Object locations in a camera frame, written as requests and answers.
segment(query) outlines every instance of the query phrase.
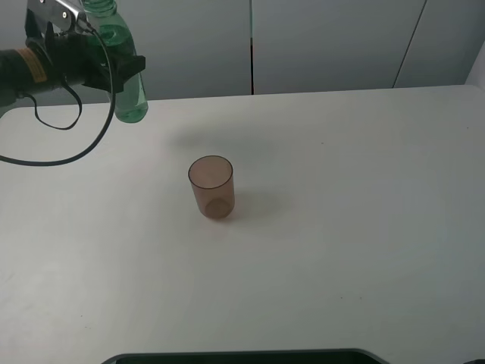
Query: white wall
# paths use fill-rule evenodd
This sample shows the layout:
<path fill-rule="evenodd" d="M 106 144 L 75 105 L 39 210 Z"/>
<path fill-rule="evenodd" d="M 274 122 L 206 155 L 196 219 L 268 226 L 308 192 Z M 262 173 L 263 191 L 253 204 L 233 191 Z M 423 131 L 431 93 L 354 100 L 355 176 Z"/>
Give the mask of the white wall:
<path fill-rule="evenodd" d="M 478 57 L 468 75 L 467 85 L 478 86 L 485 90 L 485 44 L 482 46 Z"/>

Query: translucent cup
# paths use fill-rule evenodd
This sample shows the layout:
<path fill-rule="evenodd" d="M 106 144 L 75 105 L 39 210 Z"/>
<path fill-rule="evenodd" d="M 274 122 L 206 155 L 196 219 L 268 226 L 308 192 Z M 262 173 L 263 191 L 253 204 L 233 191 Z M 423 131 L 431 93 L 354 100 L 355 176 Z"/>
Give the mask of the translucent cup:
<path fill-rule="evenodd" d="M 226 218 L 234 209 L 233 166 L 219 155 L 197 159 L 189 179 L 200 212 L 208 218 Z"/>

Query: orange label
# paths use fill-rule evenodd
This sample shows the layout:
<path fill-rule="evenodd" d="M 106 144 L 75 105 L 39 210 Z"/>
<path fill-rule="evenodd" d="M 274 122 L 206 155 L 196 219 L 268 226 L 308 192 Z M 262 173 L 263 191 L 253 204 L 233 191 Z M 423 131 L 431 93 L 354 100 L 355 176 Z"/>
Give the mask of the orange label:
<path fill-rule="evenodd" d="M 27 67 L 30 69 L 33 82 L 41 83 L 47 81 L 47 75 L 45 74 L 44 67 L 31 49 L 17 49 L 17 53 L 23 58 L 27 64 Z"/>

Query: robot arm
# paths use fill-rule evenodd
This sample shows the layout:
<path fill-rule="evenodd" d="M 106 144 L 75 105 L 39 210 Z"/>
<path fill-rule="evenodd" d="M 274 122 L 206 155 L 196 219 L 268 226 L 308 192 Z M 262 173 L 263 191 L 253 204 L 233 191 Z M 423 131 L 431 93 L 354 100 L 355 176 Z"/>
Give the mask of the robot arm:
<path fill-rule="evenodd" d="M 61 32 L 54 33 L 54 26 Z M 27 0 L 26 48 L 0 51 L 0 107 L 26 95 L 83 84 L 109 91 L 109 72 L 103 51 L 93 48 L 90 24 L 80 0 Z M 114 91 L 145 69 L 145 58 L 116 55 Z"/>

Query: black cable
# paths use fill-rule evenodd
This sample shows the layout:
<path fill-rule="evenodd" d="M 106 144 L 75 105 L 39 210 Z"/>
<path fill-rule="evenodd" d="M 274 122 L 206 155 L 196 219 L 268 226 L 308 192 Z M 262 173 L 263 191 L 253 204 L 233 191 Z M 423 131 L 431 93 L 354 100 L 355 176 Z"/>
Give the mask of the black cable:
<path fill-rule="evenodd" d="M 79 114 L 77 115 L 76 120 L 71 125 L 69 125 L 68 127 L 55 127 L 54 125 L 47 124 L 39 116 L 39 111 L 37 109 L 37 100 L 36 100 L 36 98 L 33 97 L 32 95 L 30 95 L 29 93 L 22 93 L 22 96 L 23 97 L 27 97 L 28 99 L 31 99 L 32 100 L 33 107 L 34 107 L 34 109 L 33 109 L 34 110 L 34 115 L 36 116 L 36 119 L 38 121 L 40 121 L 42 124 L 44 124 L 47 127 L 51 127 L 52 129 L 56 129 L 56 130 L 71 130 L 73 127 L 76 126 L 77 122 L 79 121 L 79 119 L 81 117 L 81 114 L 83 113 L 83 102 L 81 101 L 81 98 L 79 97 L 79 95 L 76 94 L 76 91 L 74 91 L 73 89 L 71 89 L 69 87 L 69 85 L 67 85 L 67 83 L 65 83 L 65 81 L 62 81 L 61 82 L 61 85 L 62 85 L 62 87 L 66 91 L 68 91 L 74 97 L 74 99 L 77 102 L 77 106 L 79 107 Z"/>
<path fill-rule="evenodd" d="M 111 84 L 111 87 L 110 87 L 111 104 L 109 107 L 108 117 L 106 118 L 105 125 L 103 126 L 102 130 L 99 132 L 99 135 L 96 137 L 94 142 L 92 142 L 91 145 L 88 146 L 86 149 L 84 149 L 81 153 L 67 159 L 62 159 L 59 161 L 52 161 L 52 162 L 33 162 L 33 161 L 23 161 L 21 159 L 4 157 L 3 155 L 0 155 L 0 161 L 11 163 L 13 165 L 26 165 L 29 167 L 54 167 L 56 165 L 66 165 L 68 163 L 75 162 L 81 159 L 82 157 L 85 157 L 89 153 L 91 153 L 94 150 L 94 148 L 98 146 L 99 142 L 101 142 L 101 140 L 105 136 L 109 126 L 111 125 L 111 121 L 113 120 L 114 107 L 116 105 L 116 93 L 114 92 L 113 63 L 108 54 L 108 47 L 106 46 L 105 42 L 103 41 L 99 33 L 96 31 L 96 29 L 94 29 L 91 26 L 91 24 L 86 23 L 86 26 L 89 28 L 88 32 L 98 39 L 99 43 L 101 44 L 101 47 L 103 48 L 103 52 L 105 53 L 106 61 L 108 64 L 109 79 Z"/>

